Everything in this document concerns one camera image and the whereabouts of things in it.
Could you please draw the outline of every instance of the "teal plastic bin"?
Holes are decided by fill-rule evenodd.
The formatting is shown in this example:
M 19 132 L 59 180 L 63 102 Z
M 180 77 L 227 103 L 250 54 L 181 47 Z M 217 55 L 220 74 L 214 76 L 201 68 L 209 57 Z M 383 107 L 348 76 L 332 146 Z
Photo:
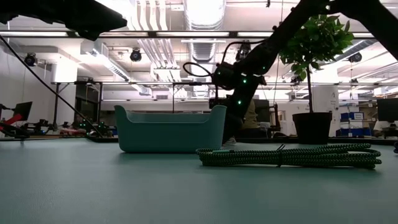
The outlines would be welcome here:
M 220 149 L 225 106 L 210 114 L 149 114 L 115 106 L 119 146 L 124 152 L 195 153 L 199 148 Z

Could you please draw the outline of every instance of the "potted plant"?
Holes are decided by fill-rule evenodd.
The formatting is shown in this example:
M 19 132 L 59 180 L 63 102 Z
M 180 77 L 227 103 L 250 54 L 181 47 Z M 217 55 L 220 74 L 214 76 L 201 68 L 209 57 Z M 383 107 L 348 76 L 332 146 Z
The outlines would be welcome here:
M 302 144 L 326 144 L 331 113 L 315 113 L 312 105 L 311 73 L 319 70 L 319 62 L 335 61 L 335 56 L 352 45 L 354 35 L 349 32 L 349 21 L 341 24 L 338 16 L 313 16 L 280 51 L 283 64 L 292 64 L 292 72 L 299 80 L 308 82 L 309 113 L 294 114 L 298 139 Z

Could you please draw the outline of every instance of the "green leaves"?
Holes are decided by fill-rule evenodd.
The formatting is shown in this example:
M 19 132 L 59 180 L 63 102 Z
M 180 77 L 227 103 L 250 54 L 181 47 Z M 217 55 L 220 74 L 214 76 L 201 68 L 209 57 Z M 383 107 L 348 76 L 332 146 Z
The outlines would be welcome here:
M 311 62 L 311 66 L 312 66 L 313 68 L 315 68 L 316 70 L 319 70 L 319 69 L 320 69 L 319 64 L 316 63 L 316 62 Z
M 292 72 L 306 78 L 309 65 L 319 70 L 319 62 L 335 61 L 336 55 L 352 45 L 354 35 L 349 27 L 338 16 L 312 16 L 279 52 L 282 63 L 292 64 Z
M 300 73 L 300 78 L 301 78 L 301 80 L 305 80 L 306 77 L 307 77 L 307 73 L 306 73 L 305 71 L 302 71 L 302 72 Z
M 349 21 L 347 21 L 346 27 L 344 28 L 344 32 L 348 32 L 350 26 L 351 26 L 351 25 L 350 25 Z
M 354 34 L 352 34 L 352 33 L 346 34 L 346 36 L 344 38 L 344 42 L 346 42 L 346 43 L 350 42 L 351 43 L 352 40 L 354 40 Z
M 329 16 L 329 17 L 327 17 L 326 21 L 333 22 L 333 21 L 337 20 L 338 18 L 339 18 L 339 16 Z

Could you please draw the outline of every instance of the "green rope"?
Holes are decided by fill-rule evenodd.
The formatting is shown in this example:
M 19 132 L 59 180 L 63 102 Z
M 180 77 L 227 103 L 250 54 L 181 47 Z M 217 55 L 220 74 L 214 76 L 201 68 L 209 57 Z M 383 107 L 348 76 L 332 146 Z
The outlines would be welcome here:
M 381 160 L 379 151 L 370 144 L 345 144 L 320 146 L 307 149 L 275 151 L 235 151 L 197 149 L 204 166 L 233 166 L 240 164 L 268 164 L 302 167 L 357 167 L 374 169 Z

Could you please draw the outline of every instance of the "black plant pot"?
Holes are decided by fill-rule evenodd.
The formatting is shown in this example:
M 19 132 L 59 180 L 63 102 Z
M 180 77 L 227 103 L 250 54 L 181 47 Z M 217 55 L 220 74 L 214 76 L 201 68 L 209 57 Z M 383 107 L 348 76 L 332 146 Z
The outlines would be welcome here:
M 298 142 L 300 144 L 327 144 L 331 113 L 293 114 Z

